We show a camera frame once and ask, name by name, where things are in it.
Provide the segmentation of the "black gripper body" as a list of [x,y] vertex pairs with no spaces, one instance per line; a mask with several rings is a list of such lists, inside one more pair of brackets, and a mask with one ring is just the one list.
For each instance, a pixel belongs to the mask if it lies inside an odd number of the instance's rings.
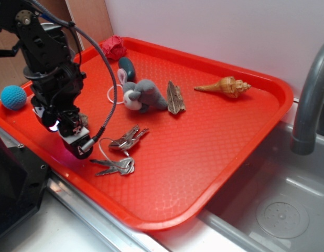
[[46,107],[36,97],[32,97],[31,105],[38,121],[50,132],[58,132],[67,144],[89,140],[89,130],[83,125],[79,109],[57,111],[55,107]]

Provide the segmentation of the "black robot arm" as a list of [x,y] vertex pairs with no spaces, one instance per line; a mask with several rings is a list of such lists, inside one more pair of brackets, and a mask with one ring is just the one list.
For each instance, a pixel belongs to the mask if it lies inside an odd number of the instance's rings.
[[0,1],[0,30],[15,34],[18,42],[0,57],[14,57],[22,51],[27,66],[24,76],[32,81],[34,113],[45,128],[57,126],[67,144],[85,143],[89,131],[79,108],[74,105],[86,77],[80,71],[60,25],[41,24],[30,1]]

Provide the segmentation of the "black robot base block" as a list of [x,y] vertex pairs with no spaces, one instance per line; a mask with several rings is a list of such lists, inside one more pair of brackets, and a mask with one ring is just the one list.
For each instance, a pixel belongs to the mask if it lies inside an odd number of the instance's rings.
[[0,239],[40,209],[50,166],[26,146],[0,137]]

